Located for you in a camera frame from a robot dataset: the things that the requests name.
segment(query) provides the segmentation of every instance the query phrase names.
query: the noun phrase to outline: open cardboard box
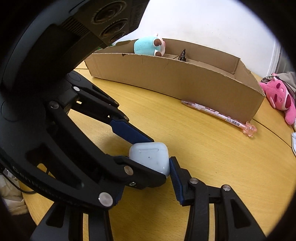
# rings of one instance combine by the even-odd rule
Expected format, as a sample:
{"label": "open cardboard box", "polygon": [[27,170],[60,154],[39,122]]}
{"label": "open cardboard box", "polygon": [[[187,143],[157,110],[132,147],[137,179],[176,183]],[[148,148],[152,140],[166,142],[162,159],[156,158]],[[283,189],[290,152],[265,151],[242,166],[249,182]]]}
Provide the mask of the open cardboard box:
{"label": "open cardboard box", "polygon": [[[164,39],[163,57],[134,54],[136,40],[97,50],[86,60],[93,77],[134,85],[212,108],[243,123],[265,94],[243,62],[205,46]],[[186,49],[186,62],[178,56]]]}

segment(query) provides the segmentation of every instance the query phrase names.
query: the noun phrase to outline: white backdrop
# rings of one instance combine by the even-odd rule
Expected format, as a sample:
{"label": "white backdrop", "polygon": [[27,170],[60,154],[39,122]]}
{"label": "white backdrop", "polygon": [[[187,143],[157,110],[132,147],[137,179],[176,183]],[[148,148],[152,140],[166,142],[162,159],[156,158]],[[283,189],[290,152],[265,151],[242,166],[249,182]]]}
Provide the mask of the white backdrop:
{"label": "white backdrop", "polygon": [[150,0],[139,28],[120,41],[154,33],[235,55],[262,77],[275,71],[279,59],[273,34],[235,0]]}

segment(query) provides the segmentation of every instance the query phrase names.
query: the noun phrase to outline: blue plush toy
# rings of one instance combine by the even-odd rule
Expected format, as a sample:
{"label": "blue plush toy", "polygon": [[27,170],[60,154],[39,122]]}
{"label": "blue plush toy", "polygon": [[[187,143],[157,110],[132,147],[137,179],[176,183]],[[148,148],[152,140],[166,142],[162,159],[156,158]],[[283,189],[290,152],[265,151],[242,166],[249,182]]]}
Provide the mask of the blue plush toy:
{"label": "blue plush toy", "polygon": [[147,36],[138,39],[134,43],[135,54],[151,55],[162,57],[165,54],[165,42],[156,36]]}

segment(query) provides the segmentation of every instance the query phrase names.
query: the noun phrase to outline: brown plush paw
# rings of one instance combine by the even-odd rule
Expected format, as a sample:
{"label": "brown plush paw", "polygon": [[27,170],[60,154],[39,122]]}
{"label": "brown plush paw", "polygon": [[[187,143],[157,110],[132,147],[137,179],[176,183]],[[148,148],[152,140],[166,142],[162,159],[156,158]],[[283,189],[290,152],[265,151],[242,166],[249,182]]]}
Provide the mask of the brown plush paw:
{"label": "brown plush paw", "polygon": [[154,40],[154,45],[155,45],[155,46],[159,46],[159,45],[161,45],[161,41],[160,41],[160,39],[155,39],[155,40]]}
{"label": "brown plush paw", "polygon": [[161,57],[161,53],[160,53],[159,51],[157,51],[157,52],[155,53],[155,56]]}

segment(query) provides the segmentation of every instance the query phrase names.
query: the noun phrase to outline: pink pen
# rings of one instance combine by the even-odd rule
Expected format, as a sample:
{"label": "pink pen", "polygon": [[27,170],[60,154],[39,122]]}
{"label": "pink pen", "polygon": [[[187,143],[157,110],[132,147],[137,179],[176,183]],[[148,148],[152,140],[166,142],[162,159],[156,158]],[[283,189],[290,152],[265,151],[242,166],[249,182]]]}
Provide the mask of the pink pen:
{"label": "pink pen", "polygon": [[181,103],[186,105],[186,106],[189,106],[191,108],[202,110],[202,111],[204,111],[206,113],[209,113],[210,115],[217,116],[218,118],[220,118],[222,120],[225,120],[225,121],[227,121],[227,122],[241,128],[243,133],[247,134],[250,137],[252,137],[254,135],[254,133],[257,132],[257,128],[254,125],[251,125],[249,122],[246,122],[246,124],[243,124],[243,123],[241,123],[241,122],[239,122],[237,120],[232,119],[229,116],[220,114],[218,111],[215,111],[215,110],[213,110],[211,108],[208,108],[208,107],[205,107],[203,105],[196,104],[196,103],[193,103],[193,102],[181,100]]}

